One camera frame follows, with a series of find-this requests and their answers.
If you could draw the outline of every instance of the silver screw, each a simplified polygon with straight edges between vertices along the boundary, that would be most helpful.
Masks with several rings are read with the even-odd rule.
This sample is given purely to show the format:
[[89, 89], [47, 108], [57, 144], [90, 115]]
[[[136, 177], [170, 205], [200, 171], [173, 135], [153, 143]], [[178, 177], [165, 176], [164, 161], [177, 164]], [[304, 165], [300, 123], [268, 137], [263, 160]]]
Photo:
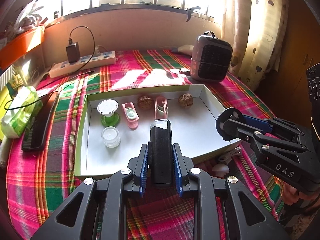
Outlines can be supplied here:
[[94, 182], [93, 178], [86, 178], [84, 180], [84, 184], [86, 185], [91, 185]]
[[235, 177], [235, 176], [230, 176], [230, 177], [228, 178], [228, 180], [229, 180], [229, 182], [231, 182], [231, 183], [237, 183], [237, 182], [238, 182], [238, 178]]
[[197, 167], [194, 167], [194, 168], [191, 169], [191, 172], [192, 172], [193, 174], [199, 174], [199, 173], [201, 172], [201, 169], [199, 169], [199, 168], [197, 168]]
[[124, 174], [124, 175], [127, 175], [127, 174], [129, 174], [130, 172], [131, 172], [131, 170], [130, 170], [129, 168], [123, 168], [123, 169], [121, 170], [121, 173]]

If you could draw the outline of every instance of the power strip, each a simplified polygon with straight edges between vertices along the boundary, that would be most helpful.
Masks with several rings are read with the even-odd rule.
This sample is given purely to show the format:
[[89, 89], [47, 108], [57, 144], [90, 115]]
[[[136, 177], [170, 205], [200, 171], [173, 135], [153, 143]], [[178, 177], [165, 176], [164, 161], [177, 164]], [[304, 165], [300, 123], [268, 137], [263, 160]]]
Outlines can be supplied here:
[[[51, 78], [59, 77], [65, 74], [73, 73], [83, 66], [91, 57], [91, 55], [81, 57], [77, 62], [69, 63], [68, 61], [54, 64], [49, 71]], [[95, 68], [116, 63], [116, 52], [103, 52], [97, 57], [93, 57], [87, 65], [82, 69]]]

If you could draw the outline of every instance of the table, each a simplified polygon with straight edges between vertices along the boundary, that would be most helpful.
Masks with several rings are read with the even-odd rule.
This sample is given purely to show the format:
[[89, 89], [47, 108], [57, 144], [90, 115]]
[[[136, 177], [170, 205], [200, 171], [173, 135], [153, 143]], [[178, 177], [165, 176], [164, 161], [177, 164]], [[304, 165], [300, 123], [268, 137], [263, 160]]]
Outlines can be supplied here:
[[[21, 138], [12, 143], [7, 168], [8, 206], [12, 224], [23, 238], [29, 239], [80, 184], [74, 177], [74, 151], [86, 94], [195, 82], [179, 74], [178, 70], [189, 68], [189, 56], [173, 54], [169, 50], [134, 50], [117, 52], [116, 57], [115, 65], [95, 68], [93, 73], [64, 85], [73, 83], [60, 93], [43, 152], [23, 153]], [[46, 89], [55, 88], [68, 79], [57, 80]], [[51, 81], [47, 79], [39, 87]], [[273, 117], [263, 102], [229, 73], [221, 83], [206, 85], [225, 107], [233, 106], [254, 117]], [[230, 175], [238, 177], [278, 219], [283, 206], [281, 182], [254, 164], [256, 158], [248, 143], [243, 142], [241, 147], [242, 155], [235, 156], [229, 164]], [[210, 173], [212, 165], [214, 160], [197, 166]], [[156, 190], [148, 185], [142, 199], [129, 201], [127, 213], [128, 239], [192, 240], [193, 200], [180, 199], [174, 189]], [[221, 239], [224, 239], [223, 226], [220, 230]]]

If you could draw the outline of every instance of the curtain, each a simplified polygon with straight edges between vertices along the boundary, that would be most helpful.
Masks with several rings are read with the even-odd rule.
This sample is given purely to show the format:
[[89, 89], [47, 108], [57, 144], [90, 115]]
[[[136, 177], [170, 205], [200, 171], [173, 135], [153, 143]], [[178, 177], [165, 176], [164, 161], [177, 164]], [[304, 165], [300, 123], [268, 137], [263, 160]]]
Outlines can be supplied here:
[[288, 0], [224, 0], [221, 38], [233, 47], [229, 71], [251, 90], [278, 70]]

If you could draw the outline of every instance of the green and white stand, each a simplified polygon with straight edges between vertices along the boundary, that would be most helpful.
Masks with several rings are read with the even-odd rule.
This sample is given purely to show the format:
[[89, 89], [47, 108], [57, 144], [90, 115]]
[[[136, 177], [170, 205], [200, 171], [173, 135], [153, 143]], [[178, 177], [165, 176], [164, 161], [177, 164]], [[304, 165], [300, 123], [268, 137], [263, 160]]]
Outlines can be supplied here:
[[117, 101], [107, 99], [98, 104], [97, 110], [103, 116], [101, 123], [104, 127], [116, 126], [120, 121], [120, 116], [116, 113], [118, 109]]

